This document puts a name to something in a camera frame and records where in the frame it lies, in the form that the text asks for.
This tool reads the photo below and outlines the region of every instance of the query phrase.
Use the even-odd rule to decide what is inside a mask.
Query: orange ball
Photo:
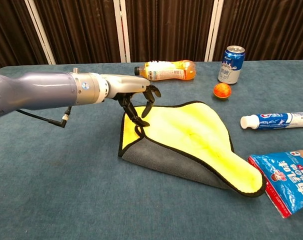
[[[214,88],[213,88],[213,94],[221,99],[221,100],[225,100],[228,99],[230,97],[230,95],[232,94],[232,89],[231,87],[227,84],[227,83],[218,83]]]

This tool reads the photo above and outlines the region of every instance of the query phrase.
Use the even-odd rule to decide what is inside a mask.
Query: robotic arm
[[[136,93],[143,93],[147,99],[144,118],[151,110],[155,98],[161,97],[160,91],[142,77],[97,74],[92,72],[30,72],[19,78],[0,75],[0,117],[13,111],[65,127],[72,106],[99,104],[105,99],[119,102],[124,111],[139,127],[147,127],[137,114],[131,98]],[[41,110],[68,107],[62,121],[43,118],[21,109]]]

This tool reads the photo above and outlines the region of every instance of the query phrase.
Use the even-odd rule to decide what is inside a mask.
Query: snack bag
[[[303,150],[250,155],[266,180],[266,193],[283,218],[303,208]]]

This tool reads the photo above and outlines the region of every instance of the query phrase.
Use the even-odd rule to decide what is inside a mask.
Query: orange juice bottle
[[[196,64],[190,60],[149,61],[144,66],[136,66],[134,73],[136,76],[142,76],[150,81],[192,80],[196,76]]]

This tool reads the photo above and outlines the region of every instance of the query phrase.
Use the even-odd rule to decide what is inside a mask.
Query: plastic bottle
[[[284,129],[303,128],[303,112],[268,113],[243,116],[240,119],[243,129]]]
[[[134,73],[136,76],[142,76],[150,81],[192,80],[196,76],[196,64],[190,60],[149,61],[144,66],[136,66]]]

